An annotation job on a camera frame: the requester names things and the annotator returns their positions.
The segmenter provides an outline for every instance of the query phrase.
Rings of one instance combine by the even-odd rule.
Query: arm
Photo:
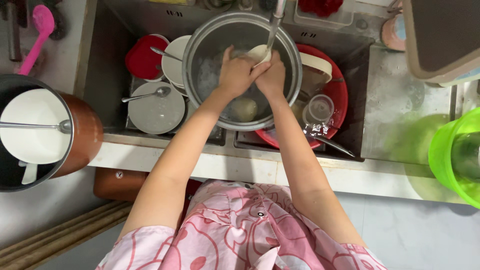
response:
[[[273,52],[271,63],[272,67],[258,77],[256,83],[272,108],[293,206],[335,241],[366,247],[330,187],[283,95],[285,67],[278,52]]]
[[[137,228],[163,225],[178,228],[188,179],[220,113],[243,94],[270,63],[258,65],[247,58],[230,60],[224,54],[219,85],[170,141],[148,175],[123,226],[119,239]]]

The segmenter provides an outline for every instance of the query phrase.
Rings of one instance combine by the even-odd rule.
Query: green bucket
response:
[[[433,136],[428,149],[428,163],[437,180],[455,191],[466,202],[480,209],[480,183],[474,183],[454,173],[452,145],[458,134],[480,131],[480,108],[473,109],[460,119],[440,128]]]

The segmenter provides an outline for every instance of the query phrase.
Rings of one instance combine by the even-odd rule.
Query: wooden stick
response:
[[[102,228],[107,227],[109,224],[118,221],[121,218],[127,217],[132,209],[131,206],[125,207],[113,214],[110,214],[100,220],[97,220],[83,228],[80,228],[60,239],[57,239],[42,248],[34,250],[30,254],[26,254],[10,263],[6,264],[4,269],[6,270],[24,270],[45,258],[50,257],[51,255],[65,249],[66,247],[73,245],[74,243],[80,241],[81,239],[93,234],[96,231],[101,230]]]
[[[37,267],[39,267],[40,265],[43,265],[43,264],[45,264],[46,262],[48,262],[48,261],[50,261],[50,260],[52,260],[52,259],[54,259],[54,258],[56,258],[56,257],[58,257],[58,256],[60,256],[60,255],[62,255],[63,253],[71,250],[72,248],[74,248],[74,247],[76,247],[76,246],[78,246],[78,245],[81,245],[81,244],[85,243],[86,241],[94,238],[95,236],[97,236],[97,235],[99,235],[99,234],[101,234],[101,233],[103,233],[103,232],[106,232],[107,230],[109,230],[109,229],[117,226],[118,224],[124,222],[125,220],[127,220],[127,217],[124,217],[124,218],[121,218],[121,219],[117,220],[116,222],[108,225],[107,227],[105,227],[105,228],[103,228],[103,229],[101,229],[101,230],[99,230],[99,231],[94,232],[93,234],[85,237],[84,239],[78,241],[77,243],[75,243],[75,244],[73,244],[73,245],[71,245],[71,246],[68,246],[68,247],[65,248],[65,249],[62,249],[61,251],[53,254],[52,256],[50,256],[50,257],[48,257],[48,258],[46,258],[46,259],[43,259],[42,261],[40,261],[40,262],[38,262],[38,263],[30,266],[29,268],[27,268],[27,269],[25,269],[25,270],[34,270],[34,269],[36,269]]]
[[[3,257],[5,257],[5,256],[8,255],[8,254],[11,254],[11,253],[13,253],[13,252],[15,252],[15,251],[17,251],[17,250],[20,250],[20,249],[22,249],[22,248],[24,248],[24,247],[26,247],[26,246],[29,246],[29,245],[31,245],[31,244],[33,244],[33,243],[35,243],[35,242],[38,242],[38,241],[40,241],[40,240],[42,240],[42,239],[44,239],[44,238],[47,238],[47,237],[49,237],[49,236],[51,236],[51,235],[54,235],[54,234],[56,234],[56,233],[58,233],[58,232],[61,232],[61,231],[65,230],[65,229],[67,229],[67,228],[72,227],[73,225],[76,225],[76,224],[78,224],[78,223],[80,223],[80,222],[82,222],[82,221],[85,221],[85,220],[87,220],[87,219],[89,219],[89,218],[91,218],[91,217],[94,217],[94,216],[96,216],[96,215],[98,215],[98,214],[101,214],[101,213],[103,213],[103,212],[105,212],[105,211],[107,211],[107,210],[109,210],[109,209],[112,209],[112,208],[114,208],[114,207],[116,207],[116,206],[119,206],[119,205],[122,205],[122,204],[126,204],[126,202],[123,202],[123,201],[113,201],[113,202],[111,202],[111,203],[109,203],[109,204],[106,204],[106,205],[104,205],[104,206],[100,206],[99,208],[97,208],[97,209],[95,209],[95,210],[92,210],[92,211],[90,211],[90,212],[88,212],[88,213],[86,213],[86,214],[83,214],[83,215],[81,215],[81,216],[79,216],[79,217],[76,217],[76,218],[74,218],[74,219],[72,219],[72,220],[70,220],[70,221],[67,221],[67,222],[65,222],[65,223],[62,223],[62,224],[56,226],[56,227],[53,227],[53,228],[51,228],[51,229],[49,229],[49,230],[47,230],[47,231],[44,231],[44,232],[39,233],[39,234],[37,234],[37,235],[34,235],[34,236],[32,236],[32,237],[30,237],[30,238],[28,238],[28,239],[26,239],[26,240],[23,240],[23,241],[21,241],[21,242],[19,242],[19,243],[17,243],[17,244],[14,244],[14,245],[11,245],[11,246],[9,246],[9,247],[6,247],[5,249],[0,250],[0,258],[3,258]]]

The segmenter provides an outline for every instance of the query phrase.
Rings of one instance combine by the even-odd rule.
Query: sink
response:
[[[254,1],[254,12],[269,16],[257,5],[258,1]],[[313,46],[327,54],[339,66],[345,77],[348,88],[347,115],[332,139],[352,151],[357,158],[351,158],[325,145],[314,149],[314,152],[322,158],[362,162],[370,47],[378,43],[378,29],[385,19],[356,13],[351,26],[335,31],[325,30],[296,24],[292,14],[294,5],[294,1],[287,1],[282,27],[296,43]],[[173,137],[174,134],[145,134],[129,121],[127,104],[122,103],[121,98],[128,97],[144,83],[144,80],[132,78],[125,68],[125,55],[141,36],[157,33],[174,40],[183,35],[191,35],[201,24],[219,13],[206,9],[203,1],[197,1],[193,7],[144,0],[98,1],[83,99],[98,113],[106,134],[166,142]],[[365,28],[365,25],[370,25],[371,29]],[[224,149],[212,152],[244,153],[245,150],[278,152],[278,149],[268,145],[255,132],[235,132],[233,140],[226,140],[226,133],[224,129],[215,128],[207,144],[232,148],[232,151]],[[154,143],[152,140],[148,142],[144,145],[162,147],[166,145]]]
[[[313,46],[327,54],[338,65],[348,89],[348,109],[345,120],[332,138],[357,158],[321,145],[314,153],[321,158],[364,161],[360,158],[363,121],[367,94],[371,37],[355,36],[335,31],[321,30],[300,25],[283,24],[296,43]],[[234,146],[238,148],[278,151],[264,142],[255,132],[237,132]]]
[[[121,101],[147,83],[125,67],[125,56],[137,38],[103,1],[98,1],[83,100],[98,114],[105,134],[169,141],[175,133],[151,135],[135,127],[128,117],[128,104]],[[225,129],[215,126],[207,143],[224,146],[225,137]]]

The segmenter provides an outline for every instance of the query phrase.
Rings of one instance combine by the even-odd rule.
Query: metal pot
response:
[[[267,18],[249,12],[223,13],[210,19],[199,27],[190,38],[183,54],[182,74],[185,90],[192,103],[199,107],[204,101],[199,96],[198,76],[204,59],[218,58],[231,44],[235,49],[250,50],[266,44],[270,23]],[[285,69],[284,95],[290,106],[295,102],[300,91],[302,67],[300,54],[288,33],[279,27],[273,45],[280,53]],[[261,95],[260,102],[266,102],[266,109],[260,112],[251,122],[241,123],[220,117],[217,125],[226,129],[252,131],[273,124],[272,110]]]
[[[44,88],[52,92],[67,110],[72,125],[67,152],[58,162],[38,165],[35,182],[21,184],[25,167],[20,167],[18,159],[12,156],[0,142],[0,192],[24,190],[46,179],[78,171],[90,163],[102,145],[102,123],[88,104],[72,95],[57,93],[48,85],[29,76],[0,75],[0,114],[16,96],[38,88]]]

